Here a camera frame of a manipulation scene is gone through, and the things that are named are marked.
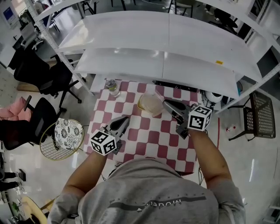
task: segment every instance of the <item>shelf board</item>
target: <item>shelf board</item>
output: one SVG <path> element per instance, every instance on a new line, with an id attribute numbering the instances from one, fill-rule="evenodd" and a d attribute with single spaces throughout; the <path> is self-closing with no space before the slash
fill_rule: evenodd
<path id="1" fill-rule="evenodd" d="M 162 78 L 224 96 L 238 97 L 235 74 L 231 70 L 193 57 L 165 53 Z"/>
<path id="2" fill-rule="evenodd" d="M 188 17 L 169 15 L 168 52 L 190 56 L 261 81 L 249 47 L 239 37 L 217 26 Z"/>
<path id="3" fill-rule="evenodd" d="M 75 68 L 77 73 L 119 75 L 183 84 L 238 97 L 235 74 L 222 66 L 173 53 L 143 49 L 90 48 Z"/>
<path id="4" fill-rule="evenodd" d="M 94 48 L 134 48 L 166 51 L 169 14 L 118 11 L 86 16 L 66 36 L 59 51 Z"/>
<path id="5" fill-rule="evenodd" d="M 55 3 L 53 3 L 53 5 L 50 5 L 48 8 L 46 8 L 40 15 L 38 15 L 36 17 L 36 21 L 39 21 L 47 16 L 49 16 L 50 14 L 57 12 L 63 8 L 66 8 L 70 5 L 79 3 L 83 0 L 60 0 L 57 1 Z"/>
<path id="6" fill-rule="evenodd" d="M 87 49 L 75 71 L 162 78 L 164 52 L 143 49 Z"/>
<path id="7" fill-rule="evenodd" d="M 259 25 L 269 30 L 271 33 L 280 34 L 280 5 L 271 1 Z M 254 32 L 248 41 L 248 47 L 256 61 L 259 61 L 271 48 L 272 44 L 266 41 L 260 34 Z"/>
<path id="8" fill-rule="evenodd" d="M 91 92 L 100 93 L 100 90 L 103 89 L 105 86 L 106 79 L 115 79 L 115 80 L 118 79 L 122 81 L 133 81 L 133 82 L 154 84 L 151 78 L 145 78 L 143 76 L 125 77 L 121 74 L 110 74 L 110 75 L 95 74 L 94 80 L 91 84 Z"/>

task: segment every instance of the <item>stool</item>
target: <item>stool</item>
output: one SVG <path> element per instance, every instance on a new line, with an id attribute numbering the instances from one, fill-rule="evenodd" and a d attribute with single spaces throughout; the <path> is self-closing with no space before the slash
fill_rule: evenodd
<path id="1" fill-rule="evenodd" d="M 250 100 L 251 107 L 246 107 L 246 103 Z M 272 101 L 264 94 L 254 91 L 250 94 L 250 98 L 244 105 L 232 106 L 230 108 L 243 108 L 244 114 L 244 131 L 237 136 L 230 138 L 229 141 L 237 139 L 245 134 L 254 134 L 254 137 L 275 138 L 275 120 Z"/>

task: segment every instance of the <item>red and white checkered table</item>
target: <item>red and white checkered table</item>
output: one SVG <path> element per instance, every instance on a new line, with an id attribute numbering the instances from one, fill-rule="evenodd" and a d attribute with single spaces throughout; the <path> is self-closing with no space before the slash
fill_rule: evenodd
<path id="1" fill-rule="evenodd" d="M 93 151 L 90 138 L 93 132 L 111 119 L 129 116 L 130 124 L 122 136 L 122 148 L 117 155 L 108 154 L 108 159 L 126 162 L 136 158 L 155 158 L 179 172 L 192 173 L 196 162 L 196 153 L 192 141 L 182 139 L 175 131 L 176 120 L 164 111 L 157 117 L 140 110 L 137 103 L 141 95 L 157 90 L 164 98 L 182 100 L 191 105 L 201 103 L 199 93 L 170 87 L 118 81 L 121 94 L 115 98 L 105 87 L 100 91 L 99 99 L 91 116 L 88 132 L 84 139 L 84 151 Z"/>

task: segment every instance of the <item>round wire stool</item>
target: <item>round wire stool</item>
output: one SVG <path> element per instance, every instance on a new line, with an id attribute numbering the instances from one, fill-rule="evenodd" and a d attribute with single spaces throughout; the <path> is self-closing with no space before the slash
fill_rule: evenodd
<path id="1" fill-rule="evenodd" d="M 79 145 L 75 149 L 65 149 L 60 146 L 58 141 L 54 137 L 54 128 L 56 123 L 52 124 L 48 129 L 43 133 L 40 139 L 40 150 L 42 154 L 50 160 L 58 161 L 68 158 L 69 156 L 73 155 L 81 146 L 84 141 L 84 129 L 82 129 L 82 136 L 79 142 Z M 50 131 L 53 133 L 53 137 L 50 136 L 48 133 Z"/>

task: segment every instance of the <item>black and white marker cube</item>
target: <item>black and white marker cube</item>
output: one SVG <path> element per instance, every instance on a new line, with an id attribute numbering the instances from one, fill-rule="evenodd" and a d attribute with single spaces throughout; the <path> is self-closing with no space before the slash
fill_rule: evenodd
<path id="1" fill-rule="evenodd" d="M 204 131 L 210 123 L 212 110 L 198 106 L 189 113 L 188 128 Z"/>
<path id="2" fill-rule="evenodd" d="M 117 148 L 116 138 L 100 130 L 95 130 L 90 140 L 92 149 L 104 156 Z"/>

